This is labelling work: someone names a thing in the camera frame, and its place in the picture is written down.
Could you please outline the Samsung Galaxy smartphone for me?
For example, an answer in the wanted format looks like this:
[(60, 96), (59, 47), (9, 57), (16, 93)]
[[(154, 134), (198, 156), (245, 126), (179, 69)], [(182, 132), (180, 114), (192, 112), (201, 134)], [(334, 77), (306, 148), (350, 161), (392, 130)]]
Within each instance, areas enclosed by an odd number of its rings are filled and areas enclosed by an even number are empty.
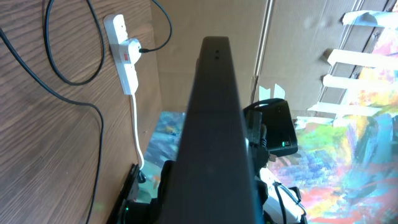
[(230, 42), (205, 37), (160, 223), (263, 223)]

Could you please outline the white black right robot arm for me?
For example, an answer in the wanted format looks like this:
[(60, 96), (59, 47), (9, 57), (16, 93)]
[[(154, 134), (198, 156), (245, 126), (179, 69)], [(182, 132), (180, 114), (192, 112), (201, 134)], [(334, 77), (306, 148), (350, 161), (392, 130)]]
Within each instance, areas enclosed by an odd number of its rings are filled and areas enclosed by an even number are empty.
[[(297, 137), (286, 100), (261, 100), (243, 110), (248, 138), (246, 145), (252, 156), (254, 180), (266, 223), (306, 223), (307, 211), (297, 187), (286, 187), (267, 169), (269, 162), (298, 151)], [(167, 181), (175, 162), (164, 162), (157, 197), (149, 203), (123, 200), (118, 223), (156, 223), (167, 193)]]

